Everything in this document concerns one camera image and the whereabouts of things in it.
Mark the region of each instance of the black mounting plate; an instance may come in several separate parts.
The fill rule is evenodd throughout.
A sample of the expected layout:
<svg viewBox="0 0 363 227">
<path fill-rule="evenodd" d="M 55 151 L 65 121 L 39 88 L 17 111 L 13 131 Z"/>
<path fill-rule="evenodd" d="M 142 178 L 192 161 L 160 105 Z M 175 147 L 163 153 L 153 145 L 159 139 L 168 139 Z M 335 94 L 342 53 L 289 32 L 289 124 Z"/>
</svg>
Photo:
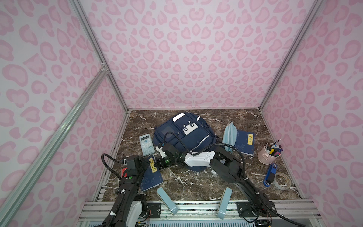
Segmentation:
<svg viewBox="0 0 363 227">
<path fill-rule="evenodd" d="M 256 217 L 256 215 L 254 215 L 252 213 L 251 204 L 249 202 L 237 202 L 236 204 L 237 204 L 238 215 L 240 216 L 240 218 L 243 218 L 243 217 L 245 217 L 245 218 L 255 218 Z M 272 209 L 276 210 L 275 204 L 272 201 L 269 201 L 269 206 Z M 277 217 L 277 215 L 275 215 L 272 212 L 270 212 L 270 214 L 271 214 L 272 217 Z"/>
<path fill-rule="evenodd" d="M 151 210 L 150 218 L 160 218 L 161 203 L 147 203 L 147 208 Z"/>
</svg>

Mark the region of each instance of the light blue clamp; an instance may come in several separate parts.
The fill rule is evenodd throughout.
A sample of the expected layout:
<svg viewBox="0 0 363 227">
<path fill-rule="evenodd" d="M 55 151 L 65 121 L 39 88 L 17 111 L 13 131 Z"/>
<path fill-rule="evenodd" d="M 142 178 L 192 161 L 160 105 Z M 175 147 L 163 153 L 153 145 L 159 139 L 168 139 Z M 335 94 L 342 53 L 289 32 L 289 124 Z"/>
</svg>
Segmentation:
<svg viewBox="0 0 363 227">
<path fill-rule="evenodd" d="M 231 198 L 231 195 L 232 195 L 232 189 L 228 187 L 224 189 L 222 199 L 221 202 L 219 203 L 217 211 L 217 217 L 219 217 L 222 220 L 224 219 L 224 215 L 226 214 L 227 206 L 229 203 L 229 199 Z"/>
<path fill-rule="evenodd" d="M 175 203 L 173 203 L 173 201 L 170 199 L 168 194 L 166 194 L 164 189 L 162 187 L 158 188 L 157 193 L 165 206 L 173 213 L 173 215 L 175 215 L 176 212 L 179 211 L 179 208 L 175 205 Z"/>
</svg>

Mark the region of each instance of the red object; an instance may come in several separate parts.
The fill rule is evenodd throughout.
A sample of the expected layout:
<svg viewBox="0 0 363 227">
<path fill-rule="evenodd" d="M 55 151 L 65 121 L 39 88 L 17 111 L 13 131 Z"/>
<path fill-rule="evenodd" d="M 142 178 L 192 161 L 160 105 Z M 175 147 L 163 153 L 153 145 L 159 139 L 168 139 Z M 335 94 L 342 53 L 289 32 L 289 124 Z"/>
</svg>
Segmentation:
<svg viewBox="0 0 363 227">
<path fill-rule="evenodd" d="M 121 170 L 121 177 L 123 176 L 123 173 L 127 170 L 127 168 L 123 168 Z"/>
</svg>

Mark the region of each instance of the calculator screen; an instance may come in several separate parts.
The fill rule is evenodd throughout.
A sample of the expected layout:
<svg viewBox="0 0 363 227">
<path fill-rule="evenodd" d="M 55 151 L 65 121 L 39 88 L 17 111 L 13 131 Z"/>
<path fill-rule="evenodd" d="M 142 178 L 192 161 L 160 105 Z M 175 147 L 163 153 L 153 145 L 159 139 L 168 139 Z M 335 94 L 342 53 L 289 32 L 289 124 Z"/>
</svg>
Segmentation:
<svg viewBox="0 0 363 227">
<path fill-rule="evenodd" d="M 147 135 L 147 136 L 141 138 L 141 140 L 145 140 L 145 139 L 148 139 L 148 138 L 149 138 L 149 136 Z"/>
</svg>

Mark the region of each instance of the pink pen cup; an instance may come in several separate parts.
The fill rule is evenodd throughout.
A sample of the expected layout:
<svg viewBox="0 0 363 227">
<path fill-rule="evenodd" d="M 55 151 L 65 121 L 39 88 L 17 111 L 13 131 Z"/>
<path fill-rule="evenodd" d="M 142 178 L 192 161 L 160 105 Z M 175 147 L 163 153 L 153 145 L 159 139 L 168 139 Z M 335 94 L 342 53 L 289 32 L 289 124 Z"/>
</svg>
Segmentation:
<svg viewBox="0 0 363 227">
<path fill-rule="evenodd" d="M 269 149 L 267 148 L 267 144 L 260 150 L 260 152 L 257 154 L 257 158 L 262 164 L 269 165 L 271 164 L 276 158 L 279 156 L 271 156 L 269 154 Z"/>
</svg>

